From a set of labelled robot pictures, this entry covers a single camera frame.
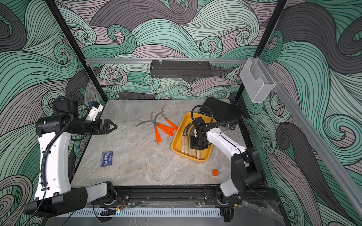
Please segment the labelled wooden handle sickle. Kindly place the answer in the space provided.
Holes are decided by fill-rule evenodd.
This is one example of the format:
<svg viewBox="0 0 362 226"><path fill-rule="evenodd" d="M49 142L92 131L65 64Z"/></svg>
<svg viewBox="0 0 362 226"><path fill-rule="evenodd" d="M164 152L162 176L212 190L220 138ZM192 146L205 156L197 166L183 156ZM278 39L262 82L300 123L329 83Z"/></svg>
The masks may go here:
<svg viewBox="0 0 362 226"><path fill-rule="evenodd" d="M191 126L190 129L189 129L189 138L188 138L188 141L189 141L189 156L192 156L192 149L193 148L191 147L191 137L194 136L194 134L195 134L194 130L195 130L194 126Z"/></svg>

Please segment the large wooden handle sickle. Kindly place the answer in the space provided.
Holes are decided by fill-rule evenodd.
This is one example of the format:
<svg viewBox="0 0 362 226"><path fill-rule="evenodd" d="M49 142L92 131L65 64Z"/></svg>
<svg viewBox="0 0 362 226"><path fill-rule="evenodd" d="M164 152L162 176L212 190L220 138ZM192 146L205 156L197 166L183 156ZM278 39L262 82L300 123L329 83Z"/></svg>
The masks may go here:
<svg viewBox="0 0 362 226"><path fill-rule="evenodd" d="M185 154L185 131L186 131L186 127L185 127L185 129L184 129L184 131L183 131L183 136L182 136L182 149L181 149L181 153L182 154Z"/></svg>

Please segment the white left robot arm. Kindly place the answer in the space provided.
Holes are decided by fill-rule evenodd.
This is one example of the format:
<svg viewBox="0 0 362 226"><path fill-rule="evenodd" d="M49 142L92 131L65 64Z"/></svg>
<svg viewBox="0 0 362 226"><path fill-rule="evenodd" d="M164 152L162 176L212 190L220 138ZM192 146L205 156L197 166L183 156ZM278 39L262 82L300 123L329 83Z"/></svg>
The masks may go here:
<svg viewBox="0 0 362 226"><path fill-rule="evenodd" d="M58 97L53 114L36 122L40 145L39 182L35 199L25 205L25 214L56 217L83 209L93 201L112 204L116 192L110 181L72 189L68 175L68 147L72 135L106 135L117 129L111 120L97 119L103 105L93 101L88 112L79 116L78 103Z"/></svg>

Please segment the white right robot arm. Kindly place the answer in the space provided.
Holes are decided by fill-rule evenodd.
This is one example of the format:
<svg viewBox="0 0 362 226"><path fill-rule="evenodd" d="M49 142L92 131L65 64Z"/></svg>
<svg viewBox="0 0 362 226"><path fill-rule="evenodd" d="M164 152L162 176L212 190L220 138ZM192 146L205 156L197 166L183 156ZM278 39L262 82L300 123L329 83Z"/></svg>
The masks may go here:
<svg viewBox="0 0 362 226"><path fill-rule="evenodd" d="M195 131L195 135L190 138L190 147L205 150L209 145L214 145L230 160L231 178L223 182L217 192L218 202L227 205L231 203L233 196L263 185L264 170L257 151L241 146L228 137L220 129L222 123L214 122L213 115L209 123L202 117L194 118L194 110L198 107L202 105L196 105L190 113Z"/></svg>

